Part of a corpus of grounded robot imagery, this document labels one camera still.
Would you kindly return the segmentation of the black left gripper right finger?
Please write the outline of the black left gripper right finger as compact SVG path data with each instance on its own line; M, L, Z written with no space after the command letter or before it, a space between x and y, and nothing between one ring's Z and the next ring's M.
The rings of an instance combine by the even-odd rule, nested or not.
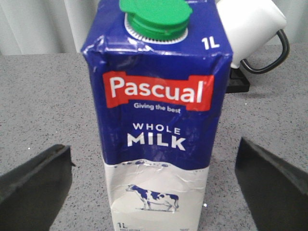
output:
M259 231L308 229L308 174L241 138L235 175Z

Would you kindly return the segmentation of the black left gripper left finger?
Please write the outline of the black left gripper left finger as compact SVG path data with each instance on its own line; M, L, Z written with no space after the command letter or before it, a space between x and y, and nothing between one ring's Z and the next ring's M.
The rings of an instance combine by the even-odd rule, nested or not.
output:
M0 177L0 229L48 231L72 184L70 146L56 144Z

